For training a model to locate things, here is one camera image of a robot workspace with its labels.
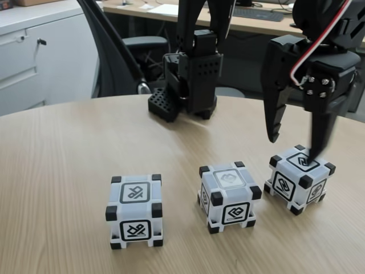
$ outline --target chair armrest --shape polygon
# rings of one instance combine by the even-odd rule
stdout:
[[[130,51],[149,51],[167,46],[167,40],[158,36],[124,38],[123,42]]]

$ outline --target chair backrest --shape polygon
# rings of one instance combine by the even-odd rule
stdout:
[[[137,94],[143,74],[95,0],[78,0],[94,36],[101,70],[98,97]]]

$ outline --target white cube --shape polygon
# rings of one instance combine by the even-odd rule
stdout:
[[[112,249],[133,241],[163,245],[161,175],[112,178],[106,221],[111,226]]]
[[[301,214],[308,204],[323,200],[327,179],[336,169],[323,159],[308,164],[308,154],[308,149],[297,145],[271,157],[269,166],[273,173],[264,186],[266,192],[286,200],[287,208],[295,215]]]
[[[243,162],[200,167],[199,174],[198,203],[211,234],[223,232],[226,225],[255,225],[253,206],[262,192]]]

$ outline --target white cabinet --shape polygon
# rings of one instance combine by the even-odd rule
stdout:
[[[36,64],[37,40],[26,30],[0,36],[0,115],[45,100]]]
[[[39,45],[39,38],[47,45]],[[95,42],[75,0],[2,11],[0,116],[89,99],[97,72]]]
[[[98,53],[83,14],[27,29],[39,45],[36,67],[46,104],[91,98]]]

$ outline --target black office chair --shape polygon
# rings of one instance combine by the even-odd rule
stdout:
[[[129,48],[134,52],[166,47],[162,37],[121,39],[94,0],[78,0],[94,36],[100,59],[100,91],[98,97],[150,94],[144,75]]]

